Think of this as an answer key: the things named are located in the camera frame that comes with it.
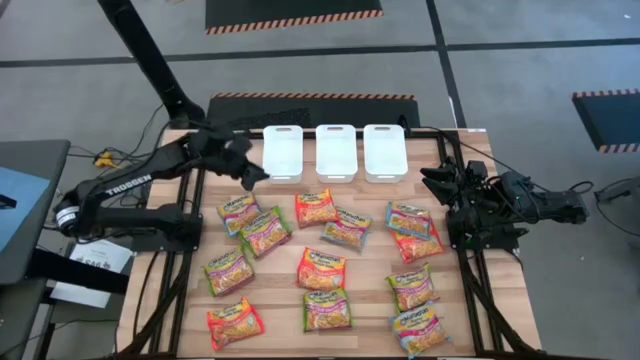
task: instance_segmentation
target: hazard stripe tape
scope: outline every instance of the hazard stripe tape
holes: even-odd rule
[[[600,90],[600,91],[582,91],[574,92],[571,94],[571,98],[582,98],[591,96],[615,96],[615,95],[633,95],[640,93],[640,90],[636,89],[619,89],[619,90]]]
[[[288,99],[381,99],[381,100],[414,100],[415,95],[406,94],[331,94],[331,93],[241,93],[219,92],[211,96],[242,98],[288,98]]]
[[[248,24],[214,26],[207,29],[205,33],[207,35],[229,34],[229,33],[235,33],[235,32],[283,28],[283,27],[289,27],[289,26],[313,25],[313,24],[322,24],[326,22],[367,19],[367,18],[380,17],[383,15],[384,15],[384,11],[382,10],[354,11],[354,12],[340,13],[340,14],[305,16],[301,18],[260,21],[260,22],[254,22],[254,23],[248,23]]]
[[[615,145],[602,145],[599,152],[603,154],[614,154],[622,152],[639,152],[640,144],[615,144]]]

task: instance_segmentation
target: gray floor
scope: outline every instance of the gray floor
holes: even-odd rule
[[[135,0],[165,54],[315,47],[433,44],[421,0],[383,0],[385,16],[309,27],[204,35],[204,1]],[[437,0],[448,43],[637,37],[633,0]],[[128,55],[98,5],[87,0],[13,0],[0,18],[0,61]],[[640,175],[637,154],[597,153],[569,100],[582,90],[639,87],[640,46],[450,53],[467,125],[487,128],[494,154],[552,189],[589,179],[602,187]],[[436,53],[347,55],[172,63],[194,101],[216,91],[415,94],[424,125],[453,127]],[[136,65],[0,69],[0,141],[67,138],[100,150],[132,148],[159,100]],[[161,112],[154,131],[166,120]],[[153,143],[148,137],[145,148]],[[61,188],[95,176],[69,159]],[[636,359],[640,353],[640,253],[634,239],[591,212],[582,226],[541,223],[523,238],[522,259],[543,347],[552,353]],[[640,231],[634,205],[604,209]],[[62,248],[59,235],[41,239]],[[69,306],[60,320],[115,318],[117,306],[87,314]],[[70,325],[56,333],[50,357],[102,356],[112,324]],[[87,338],[99,339],[88,347]]]

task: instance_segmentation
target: colorful food packaging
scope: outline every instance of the colorful food packaging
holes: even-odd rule
[[[340,220],[328,222],[321,238],[362,251],[367,237],[367,229],[371,226],[373,219],[354,214],[340,207],[337,209]]]
[[[253,268],[244,257],[242,246],[213,259],[204,266],[211,295],[220,296],[253,279]]]
[[[398,312],[411,310],[438,299],[431,281],[429,264],[415,272],[387,276],[387,281],[395,293]]]
[[[258,258],[291,239],[291,228],[280,208],[274,206],[240,230],[240,239]]]
[[[338,221],[338,210],[333,205],[329,188],[319,194],[296,194],[296,217],[300,229]]]
[[[207,312],[207,325],[214,350],[220,350],[229,343],[264,332],[260,315],[244,296],[235,305]]]
[[[344,289],[346,268],[347,259],[306,248],[298,265],[298,286],[312,290]]]
[[[222,218],[229,236],[234,236],[262,211],[253,194],[241,196],[235,200],[218,206],[218,215]]]
[[[431,224],[429,239],[419,238],[417,236],[401,234],[397,231],[391,231],[391,236],[396,240],[396,244],[400,248],[402,260],[408,264],[425,256],[435,255],[444,251],[438,230]]]
[[[351,310],[344,289],[311,291],[303,296],[304,331],[351,327]]]
[[[387,227],[389,229],[428,239],[430,225],[429,210],[413,205],[389,202],[387,206]]]
[[[448,340],[431,305],[423,305],[391,318],[391,327],[400,345],[412,359],[430,347]]]

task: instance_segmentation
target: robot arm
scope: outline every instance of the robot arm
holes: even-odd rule
[[[422,182],[440,204],[448,205],[447,224],[452,238],[470,237],[467,247],[517,247],[527,229],[514,224],[540,220],[582,224],[589,213],[573,190],[536,192],[531,180],[514,171],[487,178],[482,161],[469,161],[459,171],[452,159],[437,169],[421,169]]]
[[[156,229],[167,238],[199,233],[201,219],[184,214],[177,204],[157,209],[121,209],[101,207],[103,201],[157,179],[180,177],[192,169],[212,171],[241,179],[245,190],[268,175],[246,154],[251,142],[231,131],[199,130],[157,148],[141,164],[78,184],[54,207],[60,232],[71,237],[95,237],[108,228]]]

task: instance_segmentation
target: orange noodle package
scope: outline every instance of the orange noodle package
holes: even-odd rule
[[[319,194],[296,194],[296,217],[300,229],[340,220],[329,188]]]
[[[207,326],[211,332],[211,345],[214,350],[220,350],[229,343],[264,332],[260,315],[244,296],[235,305],[207,312]]]
[[[298,286],[312,290],[344,289],[346,268],[347,259],[306,248],[298,265]]]
[[[401,234],[397,231],[391,231],[391,235],[396,240],[396,244],[400,248],[400,255],[405,264],[421,259],[425,256],[439,254],[444,251],[440,235],[436,227],[431,224],[431,234],[429,239],[419,238],[417,236]]]

